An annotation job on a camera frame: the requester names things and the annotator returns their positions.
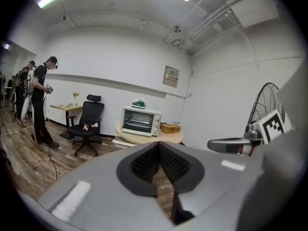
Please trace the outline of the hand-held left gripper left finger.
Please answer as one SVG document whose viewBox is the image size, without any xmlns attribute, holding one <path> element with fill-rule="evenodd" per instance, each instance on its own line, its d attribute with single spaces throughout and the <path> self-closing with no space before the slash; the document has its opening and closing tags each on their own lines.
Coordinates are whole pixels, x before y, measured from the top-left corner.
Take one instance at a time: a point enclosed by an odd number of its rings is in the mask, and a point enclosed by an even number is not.
<svg viewBox="0 0 308 231">
<path fill-rule="evenodd" d="M 119 162 L 143 149 L 137 145 L 95 157 L 52 184 L 38 199 L 46 210 L 53 209 L 78 181 L 91 188 L 70 217 L 69 224 L 83 231 L 167 231 L 173 228 L 155 197 L 133 194 L 118 180 Z"/>
</svg>

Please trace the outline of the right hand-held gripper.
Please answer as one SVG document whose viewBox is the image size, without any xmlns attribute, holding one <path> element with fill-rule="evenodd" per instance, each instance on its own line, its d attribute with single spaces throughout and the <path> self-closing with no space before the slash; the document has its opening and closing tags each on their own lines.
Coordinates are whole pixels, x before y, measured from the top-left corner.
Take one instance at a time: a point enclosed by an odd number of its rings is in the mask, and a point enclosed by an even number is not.
<svg viewBox="0 0 308 231">
<path fill-rule="evenodd" d="M 269 144 L 277 137 L 293 129 L 285 114 L 284 120 L 277 109 L 263 118 L 254 118 L 245 128 L 244 138 L 209 140 L 208 149 L 217 153 L 238 154 L 244 146 Z"/>
</svg>

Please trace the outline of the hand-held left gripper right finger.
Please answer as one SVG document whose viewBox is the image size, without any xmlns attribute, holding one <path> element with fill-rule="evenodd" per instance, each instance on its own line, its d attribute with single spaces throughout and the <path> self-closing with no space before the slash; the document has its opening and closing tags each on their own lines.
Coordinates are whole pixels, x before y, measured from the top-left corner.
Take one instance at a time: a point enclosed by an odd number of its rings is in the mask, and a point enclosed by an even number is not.
<svg viewBox="0 0 308 231">
<path fill-rule="evenodd" d="M 174 188 L 173 218 L 236 218 L 256 181 L 264 152 L 215 153 L 158 143 L 159 165 Z"/>
</svg>

